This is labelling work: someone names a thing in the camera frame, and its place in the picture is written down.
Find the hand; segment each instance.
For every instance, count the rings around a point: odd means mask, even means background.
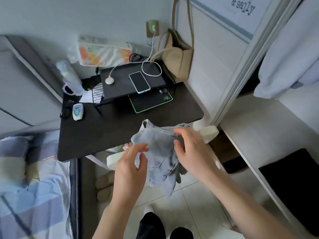
[[[194,177],[205,184],[207,178],[218,170],[201,135],[189,128],[175,128],[174,132],[184,139],[185,151],[178,140],[174,140],[179,162]]]
[[[143,152],[147,151],[147,143],[133,145],[124,151],[122,157],[116,163],[111,203],[129,205],[133,208],[146,181],[147,158]],[[141,153],[141,155],[139,168],[137,169],[134,161],[138,153]]]

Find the leg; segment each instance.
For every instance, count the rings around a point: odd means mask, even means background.
[[[186,229],[184,227],[178,227],[174,229],[171,236],[169,237],[169,239],[179,239],[179,238],[194,239],[193,233],[189,229]]]
[[[144,215],[138,228],[136,239],[165,239],[164,226],[157,215],[148,212]]]

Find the white charging cable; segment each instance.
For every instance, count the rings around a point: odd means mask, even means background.
[[[159,75],[156,75],[156,76],[150,75],[150,74],[146,73],[146,72],[143,70],[143,64],[144,64],[145,62],[150,62],[150,58],[151,58],[152,53],[153,53],[153,46],[154,46],[153,40],[154,40],[154,37],[155,37],[155,34],[156,34],[155,25],[152,26],[152,29],[153,29],[154,35],[153,35],[153,37],[152,37],[152,50],[151,50],[151,53],[150,53],[149,57],[148,57],[146,60],[144,60],[144,61],[140,61],[140,62],[130,62],[130,64],[142,63],[142,71],[143,71],[143,73],[144,73],[145,75],[147,75],[147,76],[152,76],[152,77],[157,77],[157,76],[160,76],[160,75],[162,74],[162,68],[161,68],[161,66],[160,66],[158,63],[154,62],[154,64],[157,64],[158,67],[159,67],[159,69],[160,69],[160,74],[159,74]],[[112,71],[113,71],[117,66],[114,66],[114,67],[113,67],[113,69],[111,70],[110,74],[108,75],[108,78],[111,78],[111,73],[112,73]]]

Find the smartphone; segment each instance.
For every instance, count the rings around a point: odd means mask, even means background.
[[[141,94],[151,89],[142,72],[139,71],[136,73],[129,74],[129,77],[138,94]]]

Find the black cloth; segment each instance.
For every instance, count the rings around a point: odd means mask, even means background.
[[[259,168],[289,211],[319,236],[319,165],[304,148]]]
[[[178,227],[171,233],[170,239],[194,239],[189,229]],[[146,213],[138,228],[136,239],[166,239],[165,229],[160,218],[152,212]]]

